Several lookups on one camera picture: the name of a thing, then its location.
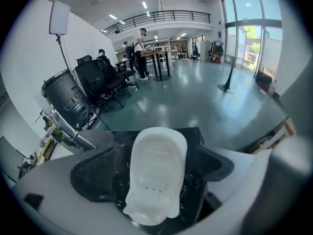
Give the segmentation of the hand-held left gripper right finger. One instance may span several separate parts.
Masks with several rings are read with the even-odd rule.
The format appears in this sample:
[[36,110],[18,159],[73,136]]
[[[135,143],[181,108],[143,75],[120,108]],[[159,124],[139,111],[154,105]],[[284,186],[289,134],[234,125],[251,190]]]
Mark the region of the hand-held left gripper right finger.
[[208,192],[228,201],[250,175],[264,177],[270,154],[271,149],[246,154],[198,145],[187,151],[187,165],[200,174]]

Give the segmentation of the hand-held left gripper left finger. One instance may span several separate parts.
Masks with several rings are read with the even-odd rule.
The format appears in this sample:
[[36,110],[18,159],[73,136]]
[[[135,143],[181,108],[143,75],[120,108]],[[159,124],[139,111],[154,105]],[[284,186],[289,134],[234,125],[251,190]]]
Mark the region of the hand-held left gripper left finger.
[[91,202],[113,202],[114,148],[99,148],[48,161],[32,169],[14,187],[20,197],[27,194]]

